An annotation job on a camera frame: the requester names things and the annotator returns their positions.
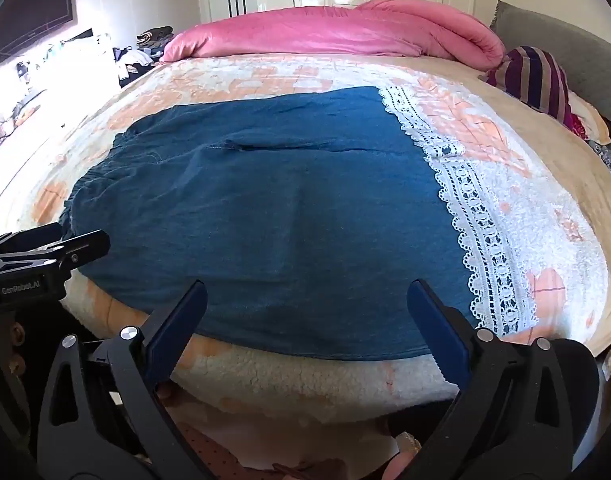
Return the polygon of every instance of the blue fabric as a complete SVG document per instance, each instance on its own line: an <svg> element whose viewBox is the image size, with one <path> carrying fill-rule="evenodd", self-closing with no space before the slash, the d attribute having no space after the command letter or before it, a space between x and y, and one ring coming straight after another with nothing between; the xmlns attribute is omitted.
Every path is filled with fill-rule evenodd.
<svg viewBox="0 0 611 480"><path fill-rule="evenodd" d="M69 235L104 229L83 274L123 303L209 295L197 332L339 360L428 353L406 306L424 278L474 324L435 174L376 88L177 106L133 124L77 182Z"/></svg>

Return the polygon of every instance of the television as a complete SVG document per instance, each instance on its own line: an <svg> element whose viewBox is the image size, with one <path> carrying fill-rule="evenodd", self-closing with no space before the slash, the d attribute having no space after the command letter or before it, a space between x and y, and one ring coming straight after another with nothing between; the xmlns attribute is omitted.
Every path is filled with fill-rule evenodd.
<svg viewBox="0 0 611 480"><path fill-rule="evenodd" d="M0 62L73 19L72 0L3 0Z"/></svg>

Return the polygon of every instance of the pile of clothes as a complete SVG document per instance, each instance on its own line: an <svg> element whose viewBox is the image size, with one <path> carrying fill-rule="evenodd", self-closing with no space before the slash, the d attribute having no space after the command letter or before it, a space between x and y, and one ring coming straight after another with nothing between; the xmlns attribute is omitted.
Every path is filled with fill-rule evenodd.
<svg viewBox="0 0 611 480"><path fill-rule="evenodd" d="M121 88L147 74L163 56L165 46L174 38L172 27L156 27L136 37L136 49L131 46L114 49Z"/></svg>

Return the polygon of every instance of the rolled pink duvet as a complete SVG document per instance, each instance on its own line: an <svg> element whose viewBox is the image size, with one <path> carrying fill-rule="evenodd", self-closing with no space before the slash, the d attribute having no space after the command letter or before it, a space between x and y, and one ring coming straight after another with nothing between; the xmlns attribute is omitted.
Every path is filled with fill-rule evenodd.
<svg viewBox="0 0 611 480"><path fill-rule="evenodd" d="M294 7L197 25L174 38L161 60L271 53L433 56L489 70L505 48L483 23L452 7L373 0L356 9Z"/></svg>

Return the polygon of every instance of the gray headboard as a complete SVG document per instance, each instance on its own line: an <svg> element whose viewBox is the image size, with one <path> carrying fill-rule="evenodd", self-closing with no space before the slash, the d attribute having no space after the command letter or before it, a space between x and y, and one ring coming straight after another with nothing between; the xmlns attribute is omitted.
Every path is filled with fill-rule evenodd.
<svg viewBox="0 0 611 480"><path fill-rule="evenodd" d="M551 16L499 2L492 30L508 50L535 46L563 67L573 92L611 120L611 43Z"/></svg>

